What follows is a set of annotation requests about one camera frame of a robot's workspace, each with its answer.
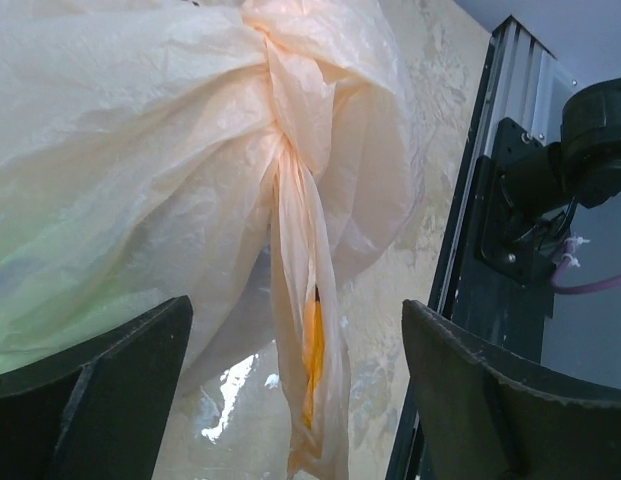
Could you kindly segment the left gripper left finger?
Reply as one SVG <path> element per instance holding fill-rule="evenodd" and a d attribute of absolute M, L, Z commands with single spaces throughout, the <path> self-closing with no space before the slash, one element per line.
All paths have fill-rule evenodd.
<path fill-rule="evenodd" d="M 0 479 L 151 478 L 192 318 L 173 298 L 0 375 Z"/>

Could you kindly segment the green watermelon ball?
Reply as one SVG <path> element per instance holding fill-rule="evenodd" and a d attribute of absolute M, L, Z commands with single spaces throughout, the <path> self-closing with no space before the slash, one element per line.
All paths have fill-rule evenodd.
<path fill-rule="evenodd" d="M 120 262 L 135 228 L 147 216 L 141 204 L 90 204 L 62 211 L 32 239 L 0 258 L 0 329 L 17 329 L 68 297 L 88 293 Z"/>

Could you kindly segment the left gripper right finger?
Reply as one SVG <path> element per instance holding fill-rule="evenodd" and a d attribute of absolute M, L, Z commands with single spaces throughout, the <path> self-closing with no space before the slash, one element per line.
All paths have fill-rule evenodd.
<path fill-rule="evenodd" d="M 418 301 L 406 360 L 438 479 L 621 479 L 621 390 L 555 372 Z"/>

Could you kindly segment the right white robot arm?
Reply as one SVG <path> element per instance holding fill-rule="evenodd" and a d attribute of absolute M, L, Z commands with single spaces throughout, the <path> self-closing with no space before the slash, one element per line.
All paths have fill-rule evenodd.
<path fill-rule="evenodd" d="M 516 244 L 544 214 L 570 203 L 588 209 L 621 192 L 621 78 L 593 84 L 562 109 L 560 140 L 502 170 L 508 208 L 505 244 Z"/>

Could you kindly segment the orange banana print plastic bag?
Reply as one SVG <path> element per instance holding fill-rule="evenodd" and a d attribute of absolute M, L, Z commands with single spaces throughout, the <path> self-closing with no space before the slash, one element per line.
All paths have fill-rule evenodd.
<path fill-rule="evenodd" d="M 346 478 L 337 291 L 413 212 L 418 130 L 375 1 L 0 1 L 0 258 L 65 209 L 147 212 L 88 293 L 0 329 L 0 374 L 182 295 L 191 366 L 269 247 L 288 470 Z"/>

